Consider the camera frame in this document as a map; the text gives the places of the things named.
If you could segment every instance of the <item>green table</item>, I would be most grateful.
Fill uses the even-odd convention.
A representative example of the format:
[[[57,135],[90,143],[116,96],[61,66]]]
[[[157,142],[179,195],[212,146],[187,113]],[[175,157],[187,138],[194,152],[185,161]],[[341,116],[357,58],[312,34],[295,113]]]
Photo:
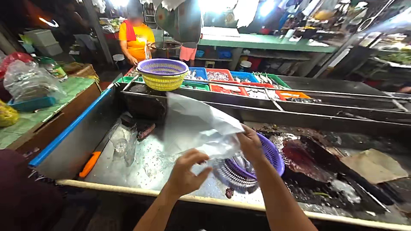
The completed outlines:
[[[7,148],[21,136],[38,129],[44,122],[74,100],[77,94],[89,88],[94,82],[93,79],[69,77],[61,83],[67,95],[55,105],[42,108],[37,112],[19,112],[20,118],[16,124],[0,129],[0,149]]]

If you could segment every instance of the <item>wooden table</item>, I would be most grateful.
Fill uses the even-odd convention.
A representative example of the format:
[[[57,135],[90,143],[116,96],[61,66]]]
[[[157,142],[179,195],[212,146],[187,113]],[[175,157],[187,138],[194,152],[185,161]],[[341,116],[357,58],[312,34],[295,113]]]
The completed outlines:
[[[93,79],[69,77],[61,83],[66,97],[55,105],[36,112],[20,112],[18,122],[0,129],[0,148],[20,153],[34,152],[34,158],[94,100],[101,90]]]

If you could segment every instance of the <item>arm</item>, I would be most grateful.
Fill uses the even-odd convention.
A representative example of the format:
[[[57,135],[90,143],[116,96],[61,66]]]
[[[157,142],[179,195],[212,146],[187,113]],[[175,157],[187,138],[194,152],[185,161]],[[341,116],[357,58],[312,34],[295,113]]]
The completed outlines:
[[[188,150],[175,162],[170,178],[150,208],[137,223],[134,231],[163,231],[166,228],[171,210],[180,196],[200,188],[211,168],[205,168],[198,176],[191,172],[196,163],[208,160],[208,156],[196,149]]]
[[[120,47],[121,51],[123,52],[124,56],[128,59],[131,65],[137,65],[139,62],[137,61],[136,58],[134,58],[130,52],[127,50],[127,41],[126,40],[120,40]]]
[[[266,159],[257,133],[243,125],[245,133],[237,134],[244,156],[253,165],[263,193],[271,230],[316,231],[285,186],[275,168]]]

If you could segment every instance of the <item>blood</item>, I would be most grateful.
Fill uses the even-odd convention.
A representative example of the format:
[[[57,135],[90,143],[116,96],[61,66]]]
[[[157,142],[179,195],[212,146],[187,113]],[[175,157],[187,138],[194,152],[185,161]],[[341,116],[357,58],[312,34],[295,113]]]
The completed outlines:
[[[284,141],[282,151],[284,156],[289,159],[289,161],[285,161],[285,163],[294,172],[303,173],[321,182],[329,182],[332,180],[331,174],[318,166],[300,140]]]

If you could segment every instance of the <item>yellow bag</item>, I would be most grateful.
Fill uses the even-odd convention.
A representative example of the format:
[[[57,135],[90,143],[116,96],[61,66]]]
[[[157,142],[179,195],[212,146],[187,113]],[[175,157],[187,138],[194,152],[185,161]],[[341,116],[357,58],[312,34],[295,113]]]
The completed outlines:
[[[18,112],[0,100],[0,127],[12,126],[18,118]]]

